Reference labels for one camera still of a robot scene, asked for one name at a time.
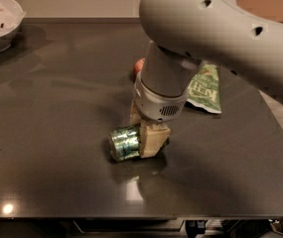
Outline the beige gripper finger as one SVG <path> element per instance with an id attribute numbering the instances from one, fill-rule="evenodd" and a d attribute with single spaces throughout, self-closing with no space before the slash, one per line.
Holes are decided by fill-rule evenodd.
<path id="1" fill-rule="evenodd" d="M 140 123 L 141 123 L 141 117 L 138 113 L 135 101 L 132 101 L 131 108 L 130 108 L 129 124 L 131 126 L 134 126 Z"/>
<path id="2" fill-rule="evenodd" d="M 158 154 L 170 136 L 171 130 L 166 123 L 143 121 L 140 125 L 141 158 L 152 158 Z"/>

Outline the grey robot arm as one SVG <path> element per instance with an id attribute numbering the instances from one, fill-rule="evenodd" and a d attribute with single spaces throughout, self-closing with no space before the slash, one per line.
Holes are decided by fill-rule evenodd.
<path id="1" fill-rule="evenodd" d="M 283 104 L 283 24 L 239 8 L 235 0 L 141 0 L 150 38 L 137 73 L 130 121 L 140 127 L 139 154 L 151 158 L 169 137 L 168 122 L 207 63 L 231 69 Z"/>

